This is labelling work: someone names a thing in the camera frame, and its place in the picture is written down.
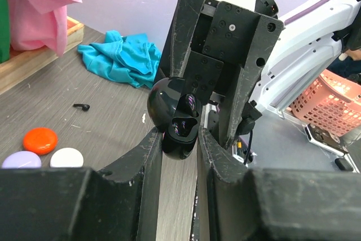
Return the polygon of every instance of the gray table surface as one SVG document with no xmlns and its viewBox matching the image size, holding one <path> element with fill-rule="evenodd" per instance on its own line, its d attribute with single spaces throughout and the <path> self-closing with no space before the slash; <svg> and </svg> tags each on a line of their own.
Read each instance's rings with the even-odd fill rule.
<svg viewBox="0 0 361 241">
<path fill-rule="evenodd" d="M 103 42 L 104 35 L 85 29 L 83 44 Z M 153 127 L 147 114 L 147 89 L 117 84 L 88 72 L 76 49 L 0 95 L 0 163 L 22 150 L 24 134 L 45 126 L 58 134 L 56 148 L 81 151 L 95 170 L 136 146 Z M 87 103 L 88 112 L 73 108 Z M 51 154 L 43 156 L 49 166 Z M 196 156 L 163 159 L 157 240 L 189 240 L 196 185 Z"/>
<path fill-rule="evenodd" d="M 250 168 L 339 171 L 338 156 L 311 144 L 301 125 L 270 111 L 257 120 L 251 147 L 257 156 Z"/>
</svg>

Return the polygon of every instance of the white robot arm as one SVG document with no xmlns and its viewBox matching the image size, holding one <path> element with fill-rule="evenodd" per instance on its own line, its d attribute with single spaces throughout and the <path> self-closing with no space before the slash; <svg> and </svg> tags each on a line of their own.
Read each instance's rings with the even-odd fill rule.
<svg viewBox="0 0 361 241">
<path fill-rule="evenodd" d="M 280 18 L 285 29 L 250 97 L 260 112 L 269 106 L 279 111 L 287 108 L 341 54 L 342 43 L 333 39 L 334 33 L 354 22 L 361 2 L 330 0 L 287 24 L 319 1 L 309 0 Z"/>
</svg>

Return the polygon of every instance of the teal cloth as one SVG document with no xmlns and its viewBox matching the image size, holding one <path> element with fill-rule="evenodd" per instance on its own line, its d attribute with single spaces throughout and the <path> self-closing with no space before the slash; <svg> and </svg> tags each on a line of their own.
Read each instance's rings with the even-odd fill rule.
<svg viewBox="0 0 361 241">
<path fill-rule="evenodd" d="M 104 43 L 79 45 L 86 69 L 98 76 L 133 87 L 152 88 L 161 53 L 146 34 L 122 37 L 118 31 L 105 34 Z"/>
</svg>

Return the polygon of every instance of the cable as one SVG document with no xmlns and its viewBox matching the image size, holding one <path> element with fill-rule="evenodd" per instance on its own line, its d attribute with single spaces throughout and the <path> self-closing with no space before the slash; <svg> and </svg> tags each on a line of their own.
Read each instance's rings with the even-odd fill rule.
<svg viewBox="0 0 361 241">
<path fill-rule="evenodd" d="M 248 161 L 249 156 L 250 156 L 250 146 L 252 144 L 252 138 L 253 138 L 253 130 L 251 130 L 249 132 L 248 149 L 247 149 L 246 157 L 245 157 L 244 162 L 243 162 L 244 165 L 247 165 L 247 161 Z"/>
<path fill-rule="evenodd" d="M 326 4 L 327 2 L 329 2 L 330 0 L 320 0 L 319 2 L 317 2 L 316 4 L 313 4 L 311 7 L 308 7 L 307 9 L 301 11 L 300 13 L 293 15 L 292 17 L 288 18 L 285 22 L 284 25 L 288 25 L 294 21 L 296 21 L 297 19 L 304 17 L 305 15 L 309 14 L 310 12 L 316 10 L 317 8 L 321 7 L 323 4 Z"/>
</svg>

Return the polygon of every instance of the pink cloth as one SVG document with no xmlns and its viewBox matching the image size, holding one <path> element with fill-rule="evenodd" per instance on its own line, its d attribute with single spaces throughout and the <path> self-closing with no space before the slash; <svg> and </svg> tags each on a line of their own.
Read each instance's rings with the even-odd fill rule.
<svg viewBox="0 0 361 241">
<path fill-rule="evenodd" d="M 11 46 L 18 51 L 44 45 L 62 56 L 67 45 L 67 7 L 82 0 L 8 0 Z"/>
</svg>

